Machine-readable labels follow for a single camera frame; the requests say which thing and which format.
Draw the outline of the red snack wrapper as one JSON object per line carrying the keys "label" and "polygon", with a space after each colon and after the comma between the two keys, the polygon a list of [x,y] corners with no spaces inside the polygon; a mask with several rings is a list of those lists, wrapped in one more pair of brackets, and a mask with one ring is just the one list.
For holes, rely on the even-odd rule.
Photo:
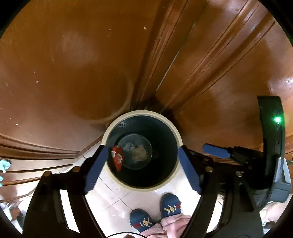
{"label": "red snack wrapper", "polygon": [[123,165],[124,155],[122,147],[114,146],[111,151],[114,166],[117,172],[120,172]]}

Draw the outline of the beige rimmed trash bin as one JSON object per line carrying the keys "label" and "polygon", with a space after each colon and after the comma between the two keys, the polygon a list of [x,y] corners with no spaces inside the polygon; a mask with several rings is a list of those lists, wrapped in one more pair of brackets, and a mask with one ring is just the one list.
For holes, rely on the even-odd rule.
{"label": "beige rimmed trash bin", "polygon": [[154,111],[125,113],[110,123],[101,144],[109,149],[105,169],[122,187],[153,191],[178,173],[183,141],[175,125]]}

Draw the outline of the right blue slipper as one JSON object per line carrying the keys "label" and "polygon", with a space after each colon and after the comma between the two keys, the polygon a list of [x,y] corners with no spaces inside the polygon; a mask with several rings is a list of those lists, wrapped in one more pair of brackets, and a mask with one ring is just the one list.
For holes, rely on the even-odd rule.
{"label": "right blue slipper", "polygon": [[181,202],[179,198],[172,194],[166,193],[160,200],[161,219],[181,214]]}

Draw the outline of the blue slipper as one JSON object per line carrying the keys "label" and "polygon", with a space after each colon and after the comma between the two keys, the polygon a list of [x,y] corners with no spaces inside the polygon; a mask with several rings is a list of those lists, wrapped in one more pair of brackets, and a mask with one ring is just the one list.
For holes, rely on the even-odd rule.
{"label": "blue slipper", "polygon": [[181,214],[181,202],[179,198],[172,194],[166,193],[160,200],[161,219]]}
{"label": "blue slipper", "polygon": [[142,209],[133,210],[130,213],[129,221],[130,225],[140,233],[154,226],[151,216]]}

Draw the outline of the left blue slipper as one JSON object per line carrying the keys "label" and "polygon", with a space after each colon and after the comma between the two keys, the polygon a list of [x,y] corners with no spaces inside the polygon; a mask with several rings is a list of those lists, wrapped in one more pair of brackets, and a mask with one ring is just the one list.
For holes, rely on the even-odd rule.
{"label": "left blue slipper", "polygon": [[142,209],[133,210],[130,213],[129,221],[130,225],[140,233],[154,226],[151,216]]}

